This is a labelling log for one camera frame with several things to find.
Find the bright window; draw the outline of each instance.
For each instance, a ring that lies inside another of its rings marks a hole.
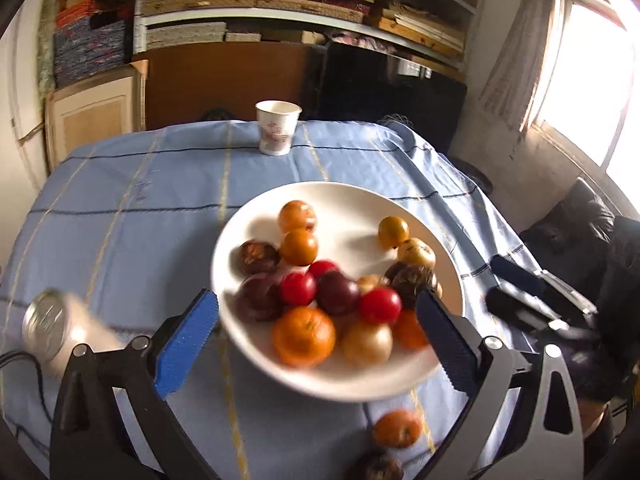
[[[596,184],[622,192],[640,212],[640,74],[634,77],[632,38],[610,8],[583,0],[564,0],[564,8],[558,56],[536,123]]]
[[[634,51],[624,28],[570,5],[542,117],[600,166],[628,101]]]

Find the silver can lid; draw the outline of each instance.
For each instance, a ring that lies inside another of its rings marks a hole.
[[[39,361],[51,361],[65,341],[67,313],[63,293],[55,288],[41,292],[22,320],[22,336]]]

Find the wooden cabinet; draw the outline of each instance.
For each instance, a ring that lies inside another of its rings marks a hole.
[[[89,142],[145,129],[145,78],[131,65],[51,93],[46,104],[47,155],[53,170]]]
[[[255,104],[278,99],[314,107],[322,54],[295,43],[198,43],[138,54],[148,59],[146,127],[199,120],[212,108],[255,120]]]

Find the blue fabric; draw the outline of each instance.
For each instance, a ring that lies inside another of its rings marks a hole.
[[[209,286],[221,225],[239,207],[273,187],[324,178],[373,190],[421,218],[452,254],[462,276],[466,315],[481,335],[500,336],[510,346],[522,340],[486,312],[484,293],[497,283],[487,262],[503,254],[530,269],[537,264],[482,192],[409,128],[300,123],[294,147],[280,157],[261,155],[257,143],[256,123],[233,121],[171,126],[75,150],[47,181],[15,243],[0,286],[0,319],[7,320],[4,351],[22,345],[24,309],[50,286],[82,298],[92,291],[91,311],[123,340],[153,333]],[[48,446],[50,428],[33,369],[13,364],[3,375],[6,419]],[[240,460],[230,424],[230,386],[243,444]],[[57,390],[58,382],[48,378],[50,409]],[[366,430],[372,421],[393,408],[414,409],[419,400],[429,437],[398,452],[411,479],[466,402],[442,370],[416,393],[364,405],[305,397],[212,336],[168,402],[224,480],[241,478],[243,456],[254,480],[321,480],[340,478],[370,446]],[[479,464],[495,454],[513,401],[505,403]],[[126,396],[120,393],[118,402],[141,459],[157,466]],[[41,446],[24,435],[20,442],[46,467]]]

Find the onion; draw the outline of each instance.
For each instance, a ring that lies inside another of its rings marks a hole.
[[[422,240],[409,238],[398,247],[398,261],[433,270],[436,266],[436,254]]]
[[[393,343],[388,325],[358,321],[347,330],[341,346],[348,362],[364,368],[385,363],[391,355]]]
[[[379,286],[388,286],[389,280],[379,274],[365,274],[359,277],[356,282],[360,287],[361,295],[365,295],[367,292],[371,292],[374,288]]]

